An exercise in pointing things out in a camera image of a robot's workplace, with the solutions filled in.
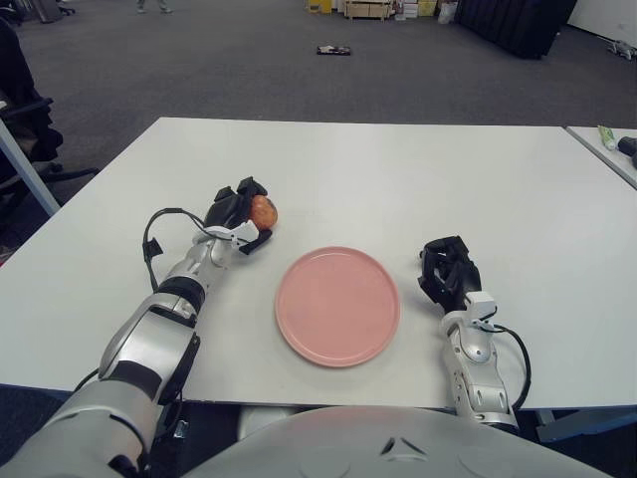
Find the pink plate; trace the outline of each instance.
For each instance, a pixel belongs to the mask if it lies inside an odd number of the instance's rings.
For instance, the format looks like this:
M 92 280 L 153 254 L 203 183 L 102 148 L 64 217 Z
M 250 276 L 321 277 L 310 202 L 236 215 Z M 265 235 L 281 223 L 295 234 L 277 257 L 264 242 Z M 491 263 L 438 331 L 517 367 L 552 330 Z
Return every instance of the pink plate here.
M 288 344 L 326 366 L 372 359 L 387 347 L 400 320 L 389 274 L 346 247 L 316 249 L 295 262 L 279 287 L 275 310 Z

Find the black cabinet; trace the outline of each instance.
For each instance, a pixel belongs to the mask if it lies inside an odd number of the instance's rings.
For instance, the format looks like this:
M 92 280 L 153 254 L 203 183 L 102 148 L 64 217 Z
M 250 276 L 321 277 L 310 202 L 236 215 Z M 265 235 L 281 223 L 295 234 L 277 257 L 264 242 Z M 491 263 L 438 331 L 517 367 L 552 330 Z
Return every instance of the black cabinet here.
M 577 0 L 460 0 L 456 21 L 523 58 L 546 55 Z

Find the desk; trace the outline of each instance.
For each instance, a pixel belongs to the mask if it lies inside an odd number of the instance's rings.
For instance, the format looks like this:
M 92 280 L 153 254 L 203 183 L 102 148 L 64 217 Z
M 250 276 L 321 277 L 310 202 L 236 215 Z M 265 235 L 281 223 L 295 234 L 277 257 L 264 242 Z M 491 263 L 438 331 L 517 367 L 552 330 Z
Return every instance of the desk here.
M 165 206 L 203 215 L 218 188 L 248 175 L 268 187 L 280 222 L 206 302 L 185 398 L 450 406 L 442 309 L 418 288 L 417 253 L 460 234 L 498 301 L 496 322 L 529 347 L 527 408 L 637 402 L 637 192 L 558 127 L 159 119 L 0 269 L 0 382 L 72 389 L 150 292 L 149 216 Z M 174 217 L 151 232 L 162 277 L 194 230 Z M 377 259 L 401 297 L 392 343 L 352 368 L 310 364 L 275 323 L 286 269 L 327 245 Z M 522 359 L 497 340 L 515 398 Z
M 609 151 L 604 147 L 596 127 L 569 126 L 566 129 L 574 138 L 581 142 L 588 150 L 608 164 L 613 171 L 623 177 L 628 184 L 637 189 L 637 168 L 633 166 L 630 157 L 619 150 Z M 613 134 L 617 142 L 624 137 L 637 137 L 637 129 L 614 128 Z

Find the apple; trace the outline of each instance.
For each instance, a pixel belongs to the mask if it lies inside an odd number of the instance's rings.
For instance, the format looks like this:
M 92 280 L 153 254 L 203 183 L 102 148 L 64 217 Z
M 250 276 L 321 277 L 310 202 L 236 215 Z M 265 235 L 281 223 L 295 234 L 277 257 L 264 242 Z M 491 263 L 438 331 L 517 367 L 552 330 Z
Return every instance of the apple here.
M 257 229 L 260 231 L 270 229 L 277 223 L 278 218 L 277 208 L 270 199 L 259 194 L 252 198 L 250 219 L 255 223 Z

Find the chair armrest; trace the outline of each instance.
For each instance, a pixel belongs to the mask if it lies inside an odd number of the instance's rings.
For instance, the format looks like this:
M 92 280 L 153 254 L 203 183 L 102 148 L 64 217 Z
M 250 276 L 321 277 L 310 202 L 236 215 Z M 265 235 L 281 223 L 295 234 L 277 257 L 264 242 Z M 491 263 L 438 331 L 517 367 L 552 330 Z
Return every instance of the chair armrest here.
M 20 117 L 22 115 L 26 115 L 30 112 L 34 112 L 35 110 L 39 110 L 41 108 L 45 108 L 53 102 L 50 98 L 40 98 L 39 100 L 35 100 L 30 103 L 26 103 L 21 107 L 12 107 L 5 108 L 0 110 L 0 120 L 8 121 L 12 120 L 15 117 Z

